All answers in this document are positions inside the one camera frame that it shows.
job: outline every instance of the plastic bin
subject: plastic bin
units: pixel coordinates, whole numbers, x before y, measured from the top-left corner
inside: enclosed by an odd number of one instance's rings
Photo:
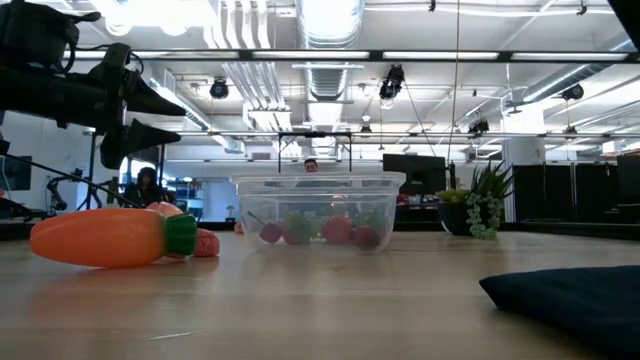
[[[258,247],[384,249],[405,174],[234,176],[242,224]]]

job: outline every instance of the computer monitor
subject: computer monitor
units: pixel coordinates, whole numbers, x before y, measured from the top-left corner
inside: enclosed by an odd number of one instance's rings
[[[618,202],[640,204],[640,156],[618,156]]]
[[[21,158],[31,161],[31,156],[21,156]],[[31,190],[31,165],[15,159],[0,158],[0,189]]]
[[[401,194],[435,195],[447,189],[447,163],[443,157],[384,154],[382,168],[407,175]]]

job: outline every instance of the potted plant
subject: potted plant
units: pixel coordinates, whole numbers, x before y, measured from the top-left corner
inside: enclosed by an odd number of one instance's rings
[[[436,194],[440,199],[438,214],[445,230],[453,235],[470,236],[467,220],[469,190],[450,189]]]
[[[471,189],[438,193],[440,220],[454,235],[472,235],[479,239],[495,239],[500,228],[504,198],[513,182],[511,167],[501,171],[501,162],[483,170],[473,170]]]

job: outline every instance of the wooden table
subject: wooden table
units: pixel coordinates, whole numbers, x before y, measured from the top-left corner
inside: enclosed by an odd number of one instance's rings
[[[637,264],[631,242],[502,233],[499,241],[395,234],[358,255],[254,253],[90,270],[0,243],[2,359],[592,359],[574,340],[495,310],[489,275]]]

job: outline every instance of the black cushion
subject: black cushion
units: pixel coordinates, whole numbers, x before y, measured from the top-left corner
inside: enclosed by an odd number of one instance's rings
[[[506,274],[480,286],[500,310],[561,329],[610,359],[640,359],[640,266]]]

